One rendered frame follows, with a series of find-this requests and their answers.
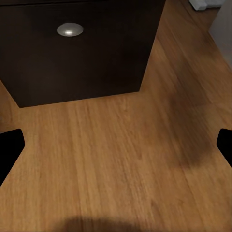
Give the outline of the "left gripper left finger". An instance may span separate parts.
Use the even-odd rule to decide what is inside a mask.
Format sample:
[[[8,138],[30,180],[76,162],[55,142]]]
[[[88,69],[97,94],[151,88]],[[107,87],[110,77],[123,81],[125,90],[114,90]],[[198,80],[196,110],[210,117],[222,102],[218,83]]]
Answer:
[[[25,147],[21,129],[0,133],[0,187]]]

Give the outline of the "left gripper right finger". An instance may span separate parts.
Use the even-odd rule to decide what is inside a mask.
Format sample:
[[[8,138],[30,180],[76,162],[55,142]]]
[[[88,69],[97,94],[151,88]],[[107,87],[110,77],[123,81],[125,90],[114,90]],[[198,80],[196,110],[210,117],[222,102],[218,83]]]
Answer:
[[[232,167],[232,130],[222,128],[218,134],[217,146]]]

